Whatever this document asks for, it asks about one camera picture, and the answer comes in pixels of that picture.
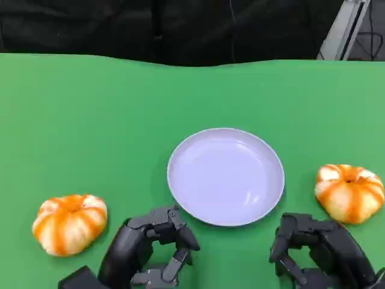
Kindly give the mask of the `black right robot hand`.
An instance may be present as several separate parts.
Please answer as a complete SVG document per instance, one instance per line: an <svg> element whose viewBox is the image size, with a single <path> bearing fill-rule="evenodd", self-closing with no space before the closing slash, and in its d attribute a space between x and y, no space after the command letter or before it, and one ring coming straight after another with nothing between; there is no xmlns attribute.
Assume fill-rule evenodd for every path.
<svg viewBox="0 0 385 289"><path fill-rule="evenodd" d="M309 248L315 268L301 268L290 249ZM276 275L287 275L294 288L378 288L381 275L353 236L334 220L310 214L284 213L270 249Z"/></svg>

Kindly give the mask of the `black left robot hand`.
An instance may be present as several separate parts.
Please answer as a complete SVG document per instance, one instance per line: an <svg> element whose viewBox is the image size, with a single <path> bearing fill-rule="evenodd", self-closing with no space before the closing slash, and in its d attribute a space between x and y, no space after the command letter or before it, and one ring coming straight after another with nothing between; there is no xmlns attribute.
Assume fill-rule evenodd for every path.
<svg viewBox="0 0 385 289"><path fill-rule="evenodd" d="M153 242L174 243L176 251L166 264L144 270L153 253ZM184 265L191 266L192 251L200 245L175 205L128 218L117 231L100 265L98 280L108 288L174 288Z"/></svg>

